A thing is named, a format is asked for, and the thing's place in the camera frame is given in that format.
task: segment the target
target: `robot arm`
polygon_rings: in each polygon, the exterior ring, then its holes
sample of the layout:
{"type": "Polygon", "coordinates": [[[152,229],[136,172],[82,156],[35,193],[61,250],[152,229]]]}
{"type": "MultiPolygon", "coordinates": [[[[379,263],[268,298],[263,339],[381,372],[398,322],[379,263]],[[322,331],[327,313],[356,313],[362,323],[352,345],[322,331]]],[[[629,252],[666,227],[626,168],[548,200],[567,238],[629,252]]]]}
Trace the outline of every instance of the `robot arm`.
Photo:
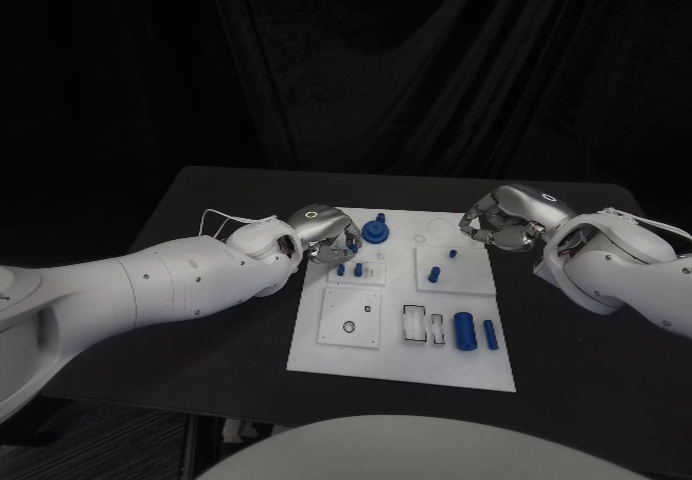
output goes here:
{"type": "Polygon", "coordinates": [[[692,240],[678,228],[611,208],[577,215],[532,187],[506,185],[475,205],[460,229],[509,251],[529,250],[544,240],[534,273],[578,305],[606,315],[627,303],[658,326],[692,338],[692,256],[678,256],[640,222],[692,240]],[[470,227],[482,215],[495,230],[470,227]]]}
{"type": "Polygon", "coordinates": [[[98,341],[271,295],[306,250],[312,261],[329,262],[352,258],[362,244],[349,216],[325,205],[289,222],[228,218],[248,224],[227,241],[216,239],[221,228],[202,235],[202,225],[198,237],[118,258],[36,270],[0,267],[0,422],[98,341]],[[339,235],[353,250],[332,248],[339,235]]]}

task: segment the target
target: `table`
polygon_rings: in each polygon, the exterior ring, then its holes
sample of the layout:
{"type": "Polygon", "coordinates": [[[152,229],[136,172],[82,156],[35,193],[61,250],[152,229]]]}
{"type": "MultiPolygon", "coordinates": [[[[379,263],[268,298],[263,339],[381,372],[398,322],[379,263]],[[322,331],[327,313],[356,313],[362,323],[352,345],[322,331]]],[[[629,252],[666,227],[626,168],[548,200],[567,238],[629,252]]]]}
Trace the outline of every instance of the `table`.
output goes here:
{"type": "MultiPolygon", "coordinates": [[[[496,180],[189,167],[133,245],[198,233],[205,208],[280,218],[310,203],[463,212],[496,180]]],[[[524,182],[580,213],[642,214],[616,185],[524,182]]],[[[581,309],[532,274],[539,251],[490,249],[518,393],[289,372],[304,263],[283,290],[219,314],[103,341],[43,389],[290,426],[351,415],[453,418],[516,430],[642,471],[692,474],[692,343],[629,308],[581,309]]]]}

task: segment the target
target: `black curtain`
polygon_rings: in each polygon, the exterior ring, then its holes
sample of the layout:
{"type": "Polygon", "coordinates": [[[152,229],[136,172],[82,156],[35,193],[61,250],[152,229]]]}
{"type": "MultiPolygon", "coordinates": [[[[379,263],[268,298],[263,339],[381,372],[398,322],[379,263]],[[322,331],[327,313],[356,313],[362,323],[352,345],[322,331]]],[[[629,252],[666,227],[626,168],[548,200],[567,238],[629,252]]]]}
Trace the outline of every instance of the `black curtain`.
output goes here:
{"type": "Polygon", "coordinates": [[[0,264],[123,253],[192,164],[610,181],[692,227],[684,0],[33,0],[3,17],[0,264]]]}

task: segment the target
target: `robotic hand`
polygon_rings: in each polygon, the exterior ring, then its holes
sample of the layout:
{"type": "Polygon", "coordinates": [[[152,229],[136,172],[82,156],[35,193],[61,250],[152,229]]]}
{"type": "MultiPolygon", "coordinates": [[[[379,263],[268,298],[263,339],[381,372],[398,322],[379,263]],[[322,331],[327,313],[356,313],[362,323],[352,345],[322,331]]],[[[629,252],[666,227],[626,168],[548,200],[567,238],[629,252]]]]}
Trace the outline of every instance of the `robotic hand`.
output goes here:
{"type": "Polygon", "coordinates": [[[351,259],[361,245],[351,217],[325,205],[310,205],[287,222],[208,210],[198,237],[65,267],[0,267],[0,422],[98,341],[271,295],[297,271],[306,250],[313,262],[326,263],[351,259]],[[202,235],[209,211],[227,217],[214,237],[202,235]],[[247,225],[221,241],[229,219],[247,225]],[[340,235],[349,248],[336,250],[340,235]]]}
{"type": "Polygon", "coordinates": [[[676,255],[639,223],[692,241],[681,229],[613,208],[577,215],[525,185],[502,186],[486,195],[459,226],[475,240],[509,251],[526,251],[542,240],[534,273],[578,305],[606,315],[627,303],[658,326],[692,338],[692,256],[676,255]],[[470,226],[482,216],[493,229],[470,226]]]}

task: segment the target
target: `white cable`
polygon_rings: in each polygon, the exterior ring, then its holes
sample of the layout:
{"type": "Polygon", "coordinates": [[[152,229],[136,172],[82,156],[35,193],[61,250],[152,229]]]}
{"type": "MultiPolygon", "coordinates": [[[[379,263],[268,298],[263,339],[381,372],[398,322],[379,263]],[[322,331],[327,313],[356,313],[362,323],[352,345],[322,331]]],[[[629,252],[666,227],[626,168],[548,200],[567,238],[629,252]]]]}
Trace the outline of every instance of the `white cable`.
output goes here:
{"type": "Polygon", "coordinates": [[[277,216],[273,215],[271,217],[267,217],[267,218],[261,218],[260,220],[252,220],[251,218],[242,218],[242,217],[234,217],[231,215],[227,215],[225,213],[219,212],[218,210],[214,210],[212,208],[208,208],[205,210],[205,213],[202,214],[202,221],[199,222],[199,233],[198,233],[198,236],[202,236],[202,230],[205,228],[205,217],[206,217],[206,214],[212,212],[212,213],[216,213],[218,215],[221,215],[222,217],[227,217],[227,219],[224,220],[224,223],[221,224],[221,227],[219,229],[216,230],[216,233],[214,234],[214,238],[216,238],[216,236],[219,235],[221,233],[221,230],[224,229],[224,226],[227,225],[227,222],[229,220],[235,220],[237,222],[241,222],[241,223],[264,223],[264,222],[268,222],[271,220],[276,220],[277,216]]]}
{"type": "Polygon", "coordinates": [[[635,218],[640,222],[648,223],[649,225],[653,225],[656,228],[660,228],[662,230],[666,230],[671,233],[675,233],[676,235],[686,238],[692,242],[692,235],[685,230],[682,230],[678,227],[673,227],[672,225],[668,225],[666,223],[660,223],[660,222],[656,222],[653,220],[649,220],[648,218],[637,217],[632,213],[623,212],[622,210],[616,210],[614,208],[607,208],[606,210],[603,210],[598,213],[611,213],[611,212],[619,214],[619,215],[629,216],[629,217],[635,218]]]}

